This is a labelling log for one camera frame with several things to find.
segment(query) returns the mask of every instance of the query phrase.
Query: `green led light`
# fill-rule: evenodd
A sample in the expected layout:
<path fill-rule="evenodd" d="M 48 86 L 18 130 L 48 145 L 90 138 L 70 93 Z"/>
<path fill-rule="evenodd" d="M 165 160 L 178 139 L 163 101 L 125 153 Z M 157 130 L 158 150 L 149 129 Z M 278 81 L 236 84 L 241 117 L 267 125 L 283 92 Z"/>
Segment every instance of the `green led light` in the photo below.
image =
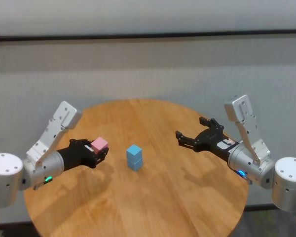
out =
<path fill-rule="evenodd" d="M 45 182 L 48 182 L 48 181 L 50 181 L 50 180 L 52 180 L 52 179 L 53 179 L 52 176 L 48 176 L 48 177 L 45 179 Z"/>

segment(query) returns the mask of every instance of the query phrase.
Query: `cylindrical robot joint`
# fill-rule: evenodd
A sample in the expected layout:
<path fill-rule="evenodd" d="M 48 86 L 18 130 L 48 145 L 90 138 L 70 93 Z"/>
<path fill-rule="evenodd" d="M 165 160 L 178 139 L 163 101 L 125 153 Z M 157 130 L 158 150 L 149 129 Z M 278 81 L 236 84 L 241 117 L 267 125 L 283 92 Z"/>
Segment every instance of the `cylindrical robot joint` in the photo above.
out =
<path fill-rule="evenodd" d="M 260 166 L 253 163 L 252 155 L 244 144 L 240 143 L 231 152 L 228 166 L 235 171 L 242 171 L 245 177 L 265 189 L 272 188 L 274 161 L 267 158 Z"/>
<path fill-rule="evenodd" d="M 22 169 L 23 163 L 17 156 L 0 153 L 0 208 L 14 203 Z"/>
<path fill-rule="evenodd" d="M 296 158 L 285 157 L 275 163 L 272 200 L 278 208 L 296 212 Z"/>
<path fill-rule="evenodd" d="M 44 183 L 47 177 L 55 178 L 64 171 L 64 161 L 61 155 L 55 151 L 50 153 L 39 168 L 35 168 L 29 159 L 22 160 L 24 172 L 22 175 L 20 189 L 24 190 L 35 185 Z"/>

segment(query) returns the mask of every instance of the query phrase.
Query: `round wooden table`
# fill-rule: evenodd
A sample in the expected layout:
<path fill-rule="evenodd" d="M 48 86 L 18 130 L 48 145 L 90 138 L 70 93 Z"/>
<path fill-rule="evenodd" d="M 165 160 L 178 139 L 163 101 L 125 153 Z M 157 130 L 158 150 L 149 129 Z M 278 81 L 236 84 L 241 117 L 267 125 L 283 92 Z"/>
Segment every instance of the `round wooden table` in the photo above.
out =
<path fill-rule="evenodd" d="M 64 172 L 25 191 L 30 217 L 43 237 L 223 237 L 237 225 L 248 184 L 210 152 L 178 146 L 175 131 L 195 137 L 200 114 L 165 101 L 113 101 L 83 112 L 69 139 L 105 138 L 106 159 L 95 169 Z M 143 149 L 135 172 L 126 149 Z"/>

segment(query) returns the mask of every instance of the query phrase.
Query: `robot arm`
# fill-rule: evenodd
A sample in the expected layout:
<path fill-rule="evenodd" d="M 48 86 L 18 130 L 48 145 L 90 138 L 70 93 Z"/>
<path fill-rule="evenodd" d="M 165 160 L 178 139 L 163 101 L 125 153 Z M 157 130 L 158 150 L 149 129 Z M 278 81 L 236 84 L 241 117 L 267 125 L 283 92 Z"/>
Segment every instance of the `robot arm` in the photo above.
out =
<path fill-rule="evenodd" d="M 201 117 L 200 124 L 208 129 L 202 131 L 195 139 L 185 137 L 176 131 L 179 146 L 189 147 L 195 152 L 210 151 L 226 161 L 229 168 L 242 178 L 265 189 L 271 189 L 275 163 L 270 158 L 267 146 L 259 138 L 258 126 L 254 120 L 256 116 L 253 115 L 248 96 L 235 97 L 233 101 L 225 104 L 225 108 L 229 118 L 235 121 L 245 142 L 236 142 L 225 136 L 224 127 L 214 118 L 206 120 Z"/>
<path fill-rule="evenodd" d="M 12 205 L 18 190 L 30 187 L 36 190 L 66 170 L 79 165 L 95 168 L 105 159 L 109 149 L 95 153 L 87 139 L 71 139 L 67 148 L 53 151 L 64 133 L 74 128 L 80 118 L 81 113 L 64 101 L 24 159 L 0 153 L 0 208 Z"/>
<path fill-rule="evenodd" d="M 227 162 L 229 168 L 240 177 L 272 189 L 274 204 L 289 212 L 296 212 L 296 158 L 286 157 L 274 161 L 270 151 L 260 138 L 256 116 L 247 95 L 236 96 L 225 103 L 230 121 L 238 127 L 242 141 L 234 142 L 223 135 L 223 126 L 213 118 L 200 123 L 209 127 L 195 139 L 176 131 L 179 146 L 195 152 L 210 151 Z"/>

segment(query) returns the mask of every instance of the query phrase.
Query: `stacked blue cubes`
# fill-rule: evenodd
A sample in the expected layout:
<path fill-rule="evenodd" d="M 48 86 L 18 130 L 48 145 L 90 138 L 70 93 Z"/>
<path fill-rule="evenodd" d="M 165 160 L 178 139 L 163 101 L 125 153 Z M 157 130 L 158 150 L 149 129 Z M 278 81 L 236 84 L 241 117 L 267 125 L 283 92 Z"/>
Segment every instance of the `stacked blue cubes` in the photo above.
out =
<path fill-rule="evenodd" d="M 143 151 L 136 145 L 130 146 L 126 150 L 127 165 L 134 171 L 138 171 L 144 164 Z"/>

